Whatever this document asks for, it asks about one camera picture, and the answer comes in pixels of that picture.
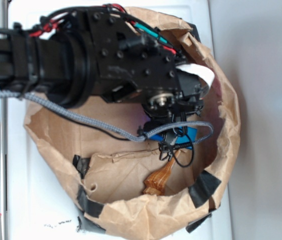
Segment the white surface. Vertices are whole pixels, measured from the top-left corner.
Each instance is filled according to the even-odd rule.
[[[211,0],[214,53],[238,92],[235,240],[282,240],[282,1]]]
[[[117,2],[123,6],[131,4],[128,0]],[[38,22],[42,14],[68,6],[96,4],[100,4],[100,1],[75,0],[69,3],[68,0],[13,0],[9,7],[9,25],[21,22],[24,28],[30,28]],[[182,16],[186,21],[197,25],[202,42],[212,47],[206,0],[143,1],[142,4],[133,5]],[[24,101],[8,101],[9,239],[120,239],[91,232],[76,232],[77,209],[22,127],[25,113]],[[228,192],[224,194],[222,207],[196,231],[188,234],[182,229],[165,239],[231,240]]]

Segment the teal wire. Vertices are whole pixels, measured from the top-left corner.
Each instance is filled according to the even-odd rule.
[[[138,23],[138,22],[137,22],[134,26],[135,26],[136,28],[138,28],[138,29],[141,29],[141,30],[145,31],[147,34],[150,34],[152,37],[155,37],[156,39],[159,37],[159,34],[157,34],[157,33],[154,32],[154,31],[151,31],[150,29],[148,29],[147,27],[143,26],[142,24],[140,24],[140,23]],[[159,40],[160,40],[161,42],[165,43],[165,44],[168,43],[168,41],[165,40],[163,37],[160,37]]]

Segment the screw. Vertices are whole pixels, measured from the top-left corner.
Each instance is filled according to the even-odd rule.
[[[148,58],[148,54],[146,52],[141,53],[141,58],[142,59],[147,59]]]
[[[100,13],[95,12],[95,13],[93,14],[93,20],[97,22],[97,21],[99,21],[100,19],[101,19]]]
[[[108,19],[108,22],[109,22],[110,25],[113,25],[113,24],[116,22],[116,19],[115,19],[113,16],[111,16],[111,17]]]
[[[166,63],[169,63],[169,62],[171,62],[171,57],[169,57],[169,56],[166,56],[166,57],[164,58],[164,61],[165,61]]]
[[[123,54],[122,51],[119,50],[119,51],[116,52],[116,56],[117,56],[119,59],[123,59],[124,54]]]
[[[105,48],[102,48],[102,49],[101,49],[101,55],[102,55],[103,57],[108,56],[108,54],[109,54],[109,51],[108,51],[107,49],[105,49]]]
[[[151,70],[149,68],[147,68],[146,70],[144,70],[144,74],[146,76],[149,76],[151,74]]]
[[[169,71],[168,76],[169,76],[170,78],[174,78],[174,77],[175,77],[174,71],[172,71],[172,70]]]
[[[156,100],[157,104],[159,104],[160,107],[163,107],[166,105],[167,98],[166,97],[160,97],[158,100]]]

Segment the gray wall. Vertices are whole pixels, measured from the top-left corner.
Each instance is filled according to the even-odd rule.
[[[229,182],[235,240],[282,239],[282,0],[210,0],[215,58],[235,87],[241,146]]]

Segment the gray braided cable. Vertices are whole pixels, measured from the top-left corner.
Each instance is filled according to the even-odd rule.
[[[0,91],[0,99],[1,98],[18,98],[21,94],[18,92],[11,92],[11,91]],[[205,122],[205,121],[181,121],[181,122],[173,122],[173,123],[169,123],[169,124],[165,124],[162,126],[159,126],[147,133],[145,133],[145,135],[141,135],[141,136],[134,136],[133,134],[119,128],[116,126],[113,126],[111,124],[108,124],[106,122],[88,117],[88,116],[84,116],[84,115],[80,115],[78,113],[69,111],[67,109],[65,109],[62,106],[57,105],[54,102],[51,102],[49,100],[43,99],[39,96],[36,96],[32,93],[26,93],[24,95],[24,98],[27,100],[30,100],[32,102],[35,102],[37,104],[42,105],[43,107],[47,108],[48,110],[59,114],[63,117],[72,119],[74,121],[78,121],[84,124],[88,124],[88,125],[92,125],[94,127],[98,127],[98,128],[102,128],[111,132],[114,132],[116,134],[121,135],[122,137],[129,139],[130,141],[133,142],[144,142],[146,139],[149,139],[151,137],[153,137],[154,135],[157,135],[163,131],[169,130],[169,129],[174,129],[174,128],[180,128],[180,127],[186,127],[186,126],[204,126],[204,127],[208,127],[210,129],[210,133],[208,135],[205,135],[199,139],[197,139],[196,141],[193,142],[193,144],[199,144],[202,141],[208,139],[214,132],[213,126],[211,125],[211,123],[209,122]]]

